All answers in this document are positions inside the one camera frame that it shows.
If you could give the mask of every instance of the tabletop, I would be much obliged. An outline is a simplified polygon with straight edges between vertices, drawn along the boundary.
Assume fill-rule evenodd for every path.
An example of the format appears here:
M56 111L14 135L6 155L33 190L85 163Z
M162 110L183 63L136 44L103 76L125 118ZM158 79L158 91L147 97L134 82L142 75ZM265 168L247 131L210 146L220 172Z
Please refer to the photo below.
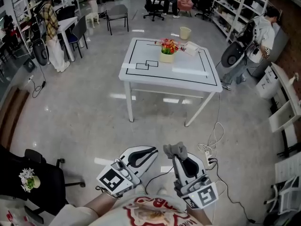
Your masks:
M161 46L155 41L132 38L119 73L120 80L206 92L222 91L206 48L201 47L195 56L179 50L175 53L174 62L169 64L159 61Z
M57 30L57 33L61 33L63 31L65 31L67 28L69 28L71 26L71 24L73 24L76 21L77 21L77 17L71 17L71 18L67 18L67 19L58 21L58 25L60 25L60 26Z

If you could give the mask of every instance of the plaid shirt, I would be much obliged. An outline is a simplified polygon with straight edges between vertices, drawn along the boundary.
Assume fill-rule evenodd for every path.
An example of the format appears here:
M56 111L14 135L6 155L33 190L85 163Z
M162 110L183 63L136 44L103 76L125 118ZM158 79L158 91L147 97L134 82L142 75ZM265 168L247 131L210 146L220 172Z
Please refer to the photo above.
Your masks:
M58 20L53 10L53 6L50 3L46 3L40 11L40 15L45 20L47 28L46 41L53 39L56 36L58 30Z

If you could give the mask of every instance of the white vase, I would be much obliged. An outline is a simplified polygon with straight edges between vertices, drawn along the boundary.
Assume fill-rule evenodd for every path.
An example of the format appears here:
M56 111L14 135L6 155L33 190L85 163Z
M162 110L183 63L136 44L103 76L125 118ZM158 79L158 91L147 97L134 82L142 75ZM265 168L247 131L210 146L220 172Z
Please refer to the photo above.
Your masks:
M160 60L160 62L163 62L163 63L173 63L174 62L174 54L167 55L167 54L163 54L161 52L159 60Z
M32 176L33 180L34 180L34 188L38 188L41 185L41 181L37 176Z

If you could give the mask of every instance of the beige pants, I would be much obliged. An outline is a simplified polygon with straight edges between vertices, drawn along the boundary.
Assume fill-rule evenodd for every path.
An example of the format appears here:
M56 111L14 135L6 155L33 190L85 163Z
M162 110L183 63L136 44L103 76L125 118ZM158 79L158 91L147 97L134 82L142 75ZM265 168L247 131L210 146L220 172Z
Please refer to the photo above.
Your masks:
M98 13L98 6L96 0L89 1L89 5L91 7L91 13Z
M46 42L48 52L49 52L49 60L52 63L53 67L61 72L66 68L66 62L64 60L64 51L62 51L60 42L58 41L57 36L53 39L48 40Z

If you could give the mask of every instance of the white desk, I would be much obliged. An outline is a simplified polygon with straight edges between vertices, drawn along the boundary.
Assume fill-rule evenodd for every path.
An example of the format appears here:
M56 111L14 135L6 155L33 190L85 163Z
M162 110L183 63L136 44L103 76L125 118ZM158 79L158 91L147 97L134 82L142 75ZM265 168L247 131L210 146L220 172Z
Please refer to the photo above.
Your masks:
M72 24L77 24L77 17L72 17L72 18L67 18L65 20L62 20L62 21L58 21L58 24L60 25L58 30L57 30L57 33L61 33L62 36L63 36L63 40L64 40L64 43L65 43L65 46L67 48L67 52L69 54L69 57L70 57L70 60L71 61L74 61L74 56L73 56L73 53L72 53L72 50L70 48L70 44L68 42L68 39L67 39L67 36L66 36L66 30L72 25ZM82 42L82 39L79 40L79 45L80 47L84 47L84 43Z
M159 61L161 46L154 41L133 38L119 73L124 81L129 120L134 121L132 90L202 98L198 110L187 116L185 126L189 126L215 92L222 91L209 51L201 48L196 56L190 56L179 50L174 63L167 64ZM202 92L209 95L204 98Z

